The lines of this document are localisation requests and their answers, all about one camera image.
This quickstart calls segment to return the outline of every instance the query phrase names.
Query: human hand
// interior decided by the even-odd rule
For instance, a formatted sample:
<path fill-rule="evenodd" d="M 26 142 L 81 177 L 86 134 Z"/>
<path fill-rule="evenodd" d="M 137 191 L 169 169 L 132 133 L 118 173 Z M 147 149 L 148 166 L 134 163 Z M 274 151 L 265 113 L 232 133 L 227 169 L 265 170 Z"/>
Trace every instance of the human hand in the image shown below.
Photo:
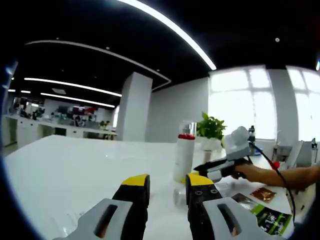
<path fill-rule="evenodd" d="M 232 175 L 234 179 L 239 179 L 239 177 L 241 177 L 242 174 L 248 181 L 258 182 L 263 172 L 263 169 L 254 166 L 253 164 L 250 164 L 247 160 L 243 160 L 236 164 L 236 166 L 234 167 L 234 171 L 237 173 Z"/>

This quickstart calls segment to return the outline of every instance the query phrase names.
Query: wire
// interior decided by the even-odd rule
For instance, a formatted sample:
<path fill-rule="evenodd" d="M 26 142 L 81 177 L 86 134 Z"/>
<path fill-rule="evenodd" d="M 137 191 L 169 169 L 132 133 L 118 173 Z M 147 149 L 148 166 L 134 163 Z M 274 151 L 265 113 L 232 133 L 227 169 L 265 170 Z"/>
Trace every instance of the wire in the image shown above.
<path fill-rule="evenodd" d="M 316 151 L 315 151 L 315 159 L 314 159 L 315 163 L 317 162 L 317 157 L 318 157 L 318 147 L 316 148 Z"/>
<path fill-rule="evenodd" d="M 285 188 L 288 190 L 290 198 L 291 198 L 291 202 L 292 202 L 292 208 L 293 208 L 293 213 L 292 213 L 292 217 L 293 217 L 293 224 L 295 224 L 295 219 L 296 219 L 296 204 L 295 204 L 295 200 L 294 200 L 294 196 L 292 195 L 292 192 L 290 190 L 290 187 L 287 183 L 287 181 L 285 180 L 284 176 L 282 176 L 282 174 L 279 172 L 279 170 L 275 167 L 274 163 L 261 151 L 260 148 L 258 148 L 256 145 L 254 145 L 252 142 L 249 142 L 249 144 L 251 146 L 253 146 L 259 153 L 261 153 L 264 158 L 269 162 L 269 164 L 273 167 L 273 169 L 275 170 L 275 172 L 279 175 L 279 177 L 281 178 L 281 180 L 284 183 Z"/>
<path fill-rule="evenodd" d="M 246 156 L 248 158 L 249 163 L 253 164 L 253 162 L 251 161 L 251 158 L 249 156 Z"/>

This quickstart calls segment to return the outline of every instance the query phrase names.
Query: plastic container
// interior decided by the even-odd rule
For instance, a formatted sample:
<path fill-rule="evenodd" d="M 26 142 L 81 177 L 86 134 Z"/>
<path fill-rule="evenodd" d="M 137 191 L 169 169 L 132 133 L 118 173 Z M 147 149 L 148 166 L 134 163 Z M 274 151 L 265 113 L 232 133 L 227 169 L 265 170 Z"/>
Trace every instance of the plastic container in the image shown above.
<path fill-rule="evenodd" d="M 173 180 L 182 183 L 186 175 L 191 172 L 194 157 L 195 136 L 179 134 L 176 141 L 175 165 Z"/>
<path fill-rule="evenodd" d="M 197 123 L 191 121 L 183 121 L 179 126 L 173 169 L 173 179 L 178 183 L 184 182 L 186 175 L 191 172 L 196 142 L 196 129 Z"/>
<path fill-rule="evenodd" d="M 173 204 L 178 208 L 187 208 L 187 196 L 185 185 L 181 184 L 175 186 L 173 190 Z"/>

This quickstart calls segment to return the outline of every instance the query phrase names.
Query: green plant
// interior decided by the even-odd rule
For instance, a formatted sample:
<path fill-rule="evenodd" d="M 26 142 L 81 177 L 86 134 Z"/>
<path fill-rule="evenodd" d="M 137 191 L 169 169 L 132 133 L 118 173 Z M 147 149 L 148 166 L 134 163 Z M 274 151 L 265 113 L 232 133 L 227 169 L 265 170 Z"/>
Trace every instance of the green plant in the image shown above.
<path fill-rule="evenodd" d="M 223 125 L 225 121 L 220 121 L 213 116 L 208 116 L 205 112 L 202 112 L 202 118 L 203 120 L 196 124 L 197 135 L 208 139 L 216 138 L 221 140 L 223 130 L 226 129 L 226 126 Z"/>

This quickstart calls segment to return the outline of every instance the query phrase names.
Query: red bottle cap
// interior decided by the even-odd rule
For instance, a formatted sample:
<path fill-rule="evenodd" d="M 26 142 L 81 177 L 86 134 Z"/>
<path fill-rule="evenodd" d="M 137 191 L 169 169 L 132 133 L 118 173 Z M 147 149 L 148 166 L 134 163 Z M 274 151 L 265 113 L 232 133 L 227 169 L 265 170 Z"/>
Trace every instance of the red bottle cap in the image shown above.
<path fill-rule="evenodd" d="M 195 140 L 195 136 L 191 134 L 179 134 L 178 139 Z"/>
<path fill-rule="evenodd" d="M 278 161 L 273 161 L 272 163 L 273 163 L 273 165 L 275 166 L 276 169 L 278 169 L 278 168 L 280 167 L 280 162 L 278 162 Z"/>

